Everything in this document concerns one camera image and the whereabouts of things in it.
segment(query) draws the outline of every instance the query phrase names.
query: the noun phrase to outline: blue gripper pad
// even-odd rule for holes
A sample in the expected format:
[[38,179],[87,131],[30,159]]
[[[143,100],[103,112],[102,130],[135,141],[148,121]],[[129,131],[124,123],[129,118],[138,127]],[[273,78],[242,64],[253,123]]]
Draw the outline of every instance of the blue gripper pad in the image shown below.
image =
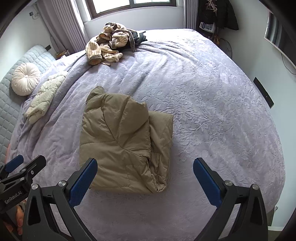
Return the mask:
[[221,191],[218,185],[215,183],[211,175],[205,169],[203,164],[198,160],[195,159],[193,163],[193,172],[202,186],[205,194],[211,205],[216,206],[217,208],[221,205]]
[[79,176],[79,178],[77,179],[77,181],[72,186],[69,192],[70,206],[75,207],[81,203],[92,180],[96,176],[97,171],[98,171],[98,163],[96,162],[95,159],[92,159],[88,164],[88,166],[81,173],[81,175]]
[[5,166],[5,171],[7,173],[13,172],[18,166],[20,166],[24,162],[24,158],[22,155],[18,155],[13,158],[10,162],[8,162]]

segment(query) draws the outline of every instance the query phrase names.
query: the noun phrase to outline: wall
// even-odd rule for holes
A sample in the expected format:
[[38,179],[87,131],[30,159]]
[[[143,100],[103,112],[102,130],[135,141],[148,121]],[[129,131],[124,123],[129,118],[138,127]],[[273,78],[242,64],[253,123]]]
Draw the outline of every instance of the wall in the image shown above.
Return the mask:
[[89,38],[98,35],[107,22],[122,23],[134,30],[183,28],[183,7],[141,7],[110,13],[85,22]]
[[[286,70],[280,52],[264,39],[267,8],[258,0],[230,2],[240,30],[224,29],[220,35],[230,42],[234,62],[251,80],[257,77],[274,101],[271,115],[283,148],[286,182],[272,225],[285,226],[296,207],[296,76]],[[296,69],[284,60],[296,73]]]
[[36,13],[32,6],[24,8],[0,38],[0,80],[31,47],[36,44],[44,47],[51,45],[50,35],[43,20],[41,17],[33,20],[29,12]]

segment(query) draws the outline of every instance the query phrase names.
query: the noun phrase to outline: window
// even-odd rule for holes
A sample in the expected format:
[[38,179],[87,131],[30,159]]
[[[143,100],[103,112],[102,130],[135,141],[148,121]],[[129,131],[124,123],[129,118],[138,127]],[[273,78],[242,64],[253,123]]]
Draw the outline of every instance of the window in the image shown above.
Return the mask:
[[176,0],[87,0],[92,18],[123,9],[151,6],[176,6]]

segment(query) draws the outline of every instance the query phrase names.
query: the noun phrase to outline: wall-mounted tv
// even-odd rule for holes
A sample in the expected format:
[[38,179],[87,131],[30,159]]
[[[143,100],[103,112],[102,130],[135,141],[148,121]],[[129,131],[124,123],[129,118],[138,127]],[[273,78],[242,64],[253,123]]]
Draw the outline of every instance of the wall-mounted tv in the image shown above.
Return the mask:
[[269,12],[265,39],[276,47],[296,68],[296,46],[292,43],[282,24]]

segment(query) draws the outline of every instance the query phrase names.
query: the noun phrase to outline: window frame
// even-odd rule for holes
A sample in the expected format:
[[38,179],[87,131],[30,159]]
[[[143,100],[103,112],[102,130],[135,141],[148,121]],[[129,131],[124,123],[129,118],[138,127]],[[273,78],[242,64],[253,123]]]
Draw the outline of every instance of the window frame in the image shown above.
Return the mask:
[[129,2],[130,2],[129,5],[109,9],[100,13],[96,13],[93,0],[86,0],[87,8],[89,10],[91,19],[98,18],[100,16],[103,16],[109,13],[118,12],[126,9],[139,8],[139,7],[159,7],[159,6],[177,7],[176,0],[170,0],[170,2],[148,2],[148,3],[134,3],[133,0],[129,0]]

